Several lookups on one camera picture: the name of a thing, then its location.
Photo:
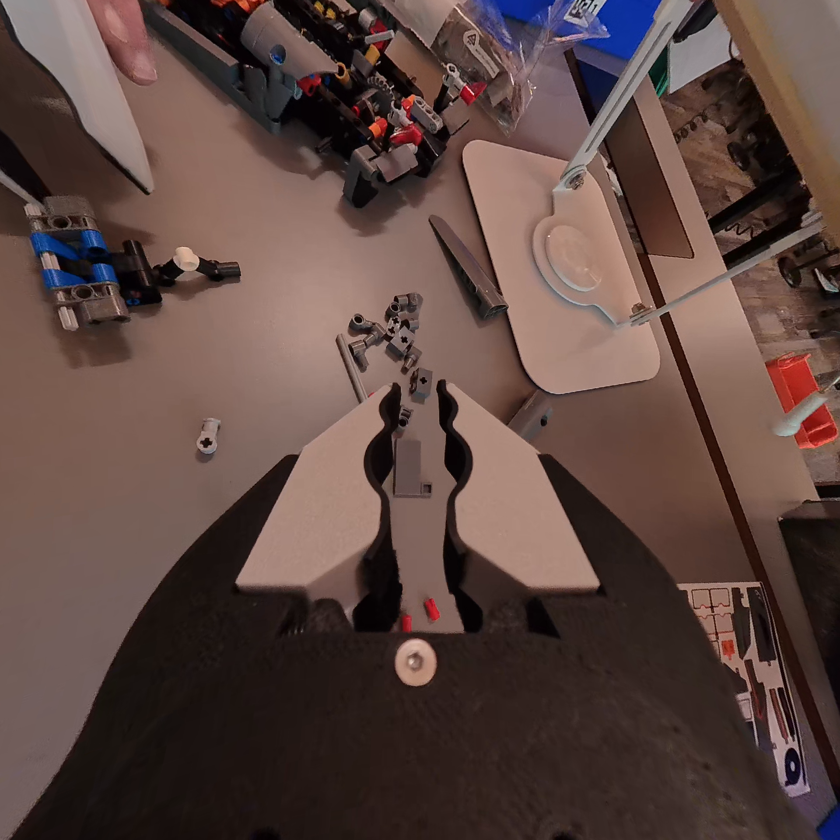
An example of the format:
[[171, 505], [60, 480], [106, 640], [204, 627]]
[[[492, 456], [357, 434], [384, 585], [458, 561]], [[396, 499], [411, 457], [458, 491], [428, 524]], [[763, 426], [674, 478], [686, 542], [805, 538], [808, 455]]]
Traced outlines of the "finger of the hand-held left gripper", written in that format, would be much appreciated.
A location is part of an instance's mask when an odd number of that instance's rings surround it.
[[2, 1], [12, 40], [65, 94], [87, 136], [145, 194], [153, 176], [117, 71], [87, 2]]
[[49, 189], [16, 144], [1, 132], [1, 183], [26, 203], [43, 205]]

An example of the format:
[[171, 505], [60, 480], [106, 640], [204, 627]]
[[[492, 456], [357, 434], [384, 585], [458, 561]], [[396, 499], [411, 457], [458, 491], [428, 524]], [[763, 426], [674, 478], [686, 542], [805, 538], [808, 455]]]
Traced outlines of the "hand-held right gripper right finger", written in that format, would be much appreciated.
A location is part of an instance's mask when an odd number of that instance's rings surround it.
[[455, 384], [436, 386], [446, 502], [444, 577], [465, 632], [491, 611], [600, 588], [538, 450]]

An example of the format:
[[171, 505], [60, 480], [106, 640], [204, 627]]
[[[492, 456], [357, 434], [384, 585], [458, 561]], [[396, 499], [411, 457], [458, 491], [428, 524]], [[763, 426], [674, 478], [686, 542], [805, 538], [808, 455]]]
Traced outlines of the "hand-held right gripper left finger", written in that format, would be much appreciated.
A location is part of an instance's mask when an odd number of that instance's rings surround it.
[[386, 478], [402, 389], [385, 385], [306, 445], [238, 574], [241, 592], [330, 599], [362, 632], [390, 632], [403, 585]]

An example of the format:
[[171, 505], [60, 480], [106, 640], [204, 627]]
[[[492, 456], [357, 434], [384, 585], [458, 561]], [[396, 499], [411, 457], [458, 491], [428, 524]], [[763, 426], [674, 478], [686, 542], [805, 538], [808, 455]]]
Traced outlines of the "blue and grey lego subassembly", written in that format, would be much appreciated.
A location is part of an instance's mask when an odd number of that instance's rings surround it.
[[187, 275], [214, 283], [242, 276], [238, 262], [205, 259], [185, 246], [156, 266], [136, 239], [111, 249], [82, 196], [48, 196], [25, 213], [45, 292], [67, 332], [128, 322], [134, 309], [161, 304], [161, 291]]

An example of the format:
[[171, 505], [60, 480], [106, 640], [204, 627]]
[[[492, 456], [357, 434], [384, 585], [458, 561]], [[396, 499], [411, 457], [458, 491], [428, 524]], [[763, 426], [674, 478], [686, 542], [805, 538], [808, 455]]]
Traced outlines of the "long grey lego panel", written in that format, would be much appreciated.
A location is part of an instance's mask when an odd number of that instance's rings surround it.
[[508, 304], [496, 282], [483, 270], [452, 227], [434, 214], [429, 215], [428, 222], [480, 319], [489, 320], [506, 313]]

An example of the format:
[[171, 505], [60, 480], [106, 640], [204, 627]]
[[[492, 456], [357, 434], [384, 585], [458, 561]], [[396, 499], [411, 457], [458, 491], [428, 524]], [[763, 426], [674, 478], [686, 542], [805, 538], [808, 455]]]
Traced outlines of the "partly built lego car model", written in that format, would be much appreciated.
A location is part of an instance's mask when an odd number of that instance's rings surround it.
[[298, 120], [346, 163], [362, 208], [385, 185], [428, 177], [486, 89], [454, 64], [433, 101], [387, 54], [377, 2], [144, 2], [145, 21], [269, 133]]

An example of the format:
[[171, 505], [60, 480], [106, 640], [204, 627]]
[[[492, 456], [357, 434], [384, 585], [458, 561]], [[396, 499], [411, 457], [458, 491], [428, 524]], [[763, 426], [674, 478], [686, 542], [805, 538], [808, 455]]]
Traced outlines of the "flat grey lego tile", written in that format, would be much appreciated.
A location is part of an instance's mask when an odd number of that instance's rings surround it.
[[430, 482], [424, 482], [421, 467], [421, 442], [404, 437], [396, 440], [392, 489], [394, 498], [431, 497], [433, 485]]

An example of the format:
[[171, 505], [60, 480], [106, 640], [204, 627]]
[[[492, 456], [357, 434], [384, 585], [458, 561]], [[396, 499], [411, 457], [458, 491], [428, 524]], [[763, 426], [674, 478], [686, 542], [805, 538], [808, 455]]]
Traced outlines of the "light grey lego axle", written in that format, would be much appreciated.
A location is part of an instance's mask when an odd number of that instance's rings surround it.
[[344, 367], [348, 373], [350, 378], [351, 385], [353, 387], [353, 392], [355, 393], [355, 397], [359, 404], [364, 403], [368, 399], [368, 392], [364, 388], [364, 384], [361, 379], [361, 372], [359, 366], [357, 365], [354, 355], [350, 349], [350, 346], [347, 342], [347, 339], [342, 333], [337, 334], [336, 344], [339, 348], [339, 352], [341, 354]]

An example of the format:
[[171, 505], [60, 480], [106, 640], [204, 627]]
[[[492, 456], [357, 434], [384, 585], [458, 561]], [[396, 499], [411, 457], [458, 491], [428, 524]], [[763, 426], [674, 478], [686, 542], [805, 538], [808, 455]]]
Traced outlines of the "pile of dark grey lego connectors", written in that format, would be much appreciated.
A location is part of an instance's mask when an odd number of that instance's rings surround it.
[[434, 386], [434, 374], [420, 365], [423, 352], [416, 337], [423, 304], [424, 298], [418, 292], [395, 295], [385, 310], [384, 322], [370, 320], [357, 312], [348, 325], [353, 338], [346, 338], [360, 374], [368, 370], [368, 350], [381, 345], [385, 354], [399, 363], [401, 372], [409, 375], [409, 396], [418, 404], [426, 402]]

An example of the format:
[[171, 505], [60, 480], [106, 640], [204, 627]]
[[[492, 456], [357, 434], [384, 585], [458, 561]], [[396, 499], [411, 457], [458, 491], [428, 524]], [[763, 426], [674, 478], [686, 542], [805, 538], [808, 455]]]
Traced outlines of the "dark cardboard set box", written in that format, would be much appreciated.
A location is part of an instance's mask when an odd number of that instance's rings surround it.
[[779, 519], [805, 610], [839, 699], [839, 499], [809, 500]]

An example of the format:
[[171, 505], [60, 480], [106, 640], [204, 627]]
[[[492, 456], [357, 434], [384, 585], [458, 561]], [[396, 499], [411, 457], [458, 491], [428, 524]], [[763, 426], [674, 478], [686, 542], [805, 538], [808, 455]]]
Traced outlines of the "plastic bag of lego parts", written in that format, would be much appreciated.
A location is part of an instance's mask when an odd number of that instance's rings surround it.
[[533, 76], [550, 47], [608, 39], [605, 2], [443, 2], [424, 43], [444, 67], [434, 109], [477, 102], [501, 132], [518, 126], [533, 96]]

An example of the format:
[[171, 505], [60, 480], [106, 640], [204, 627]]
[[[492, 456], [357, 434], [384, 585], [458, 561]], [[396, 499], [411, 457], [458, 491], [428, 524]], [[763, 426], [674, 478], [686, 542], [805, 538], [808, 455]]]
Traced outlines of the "person's left hand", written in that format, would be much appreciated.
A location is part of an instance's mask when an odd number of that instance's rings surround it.
[[139, 1], [87, 1], [114, 66], [134, 84], [148, 87], [158, 75]]

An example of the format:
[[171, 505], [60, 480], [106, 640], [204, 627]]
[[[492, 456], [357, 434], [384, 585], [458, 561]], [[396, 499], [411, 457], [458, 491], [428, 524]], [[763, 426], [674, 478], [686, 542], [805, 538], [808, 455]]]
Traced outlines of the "sticker sheet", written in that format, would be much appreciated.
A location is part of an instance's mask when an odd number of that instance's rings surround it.
[[790, 798], [809, 793], [802, 730], [763, 585], [737, 581], [678, 588], [726, 669], [749, 738], [771, 757]]

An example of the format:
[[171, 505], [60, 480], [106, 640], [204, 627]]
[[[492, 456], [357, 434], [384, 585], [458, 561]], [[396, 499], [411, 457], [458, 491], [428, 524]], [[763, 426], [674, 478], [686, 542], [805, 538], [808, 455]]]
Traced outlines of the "red storage bin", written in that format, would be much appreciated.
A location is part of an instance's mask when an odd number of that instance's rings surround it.
[[[814, 392], [818, 387], [823, 387], [819, 386], [812, 372], [810, 358], [811, 353], [809, 352], [789, 352], [765, 364], [784, 414], [790, 411], [803, 397]], [[838, 375], [838, 373], [831, 373], [829, 380], [835, 375]], [[835, 441], [838, 437], [838, 427], [827, 404], [828, 400], [825, 407], [828, 409], [831, 419], [834, 420], [834, 428], [828, 427], [824, 428], [822, 432], [817, 431], [812, 425], [816, 420], [816, 415], [814, 415], [809, 418], [811, 422], [803, 425], [798, 434], [783, 438], [793, 438], [800, 449], [819, 448]]]

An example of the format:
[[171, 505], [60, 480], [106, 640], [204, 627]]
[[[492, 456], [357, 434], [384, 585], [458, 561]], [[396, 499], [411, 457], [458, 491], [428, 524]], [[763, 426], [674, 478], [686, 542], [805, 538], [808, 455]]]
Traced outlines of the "blue storage bins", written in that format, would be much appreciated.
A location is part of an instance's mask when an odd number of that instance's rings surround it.
[[[495, 2], [506, 18], [530, 24], [536, 18], [545, 18], [547, 10], [555, 3], [550, 1], [499, 1]], [[604, 72], [618, 77], [625, 64], [633, 57], [637, 47], [651, 28], [659, 1], [605, 1], [583, 2], [585, 11], [593, 12], [605, 37], [592, 35], [574, 47], [576, 57]]]

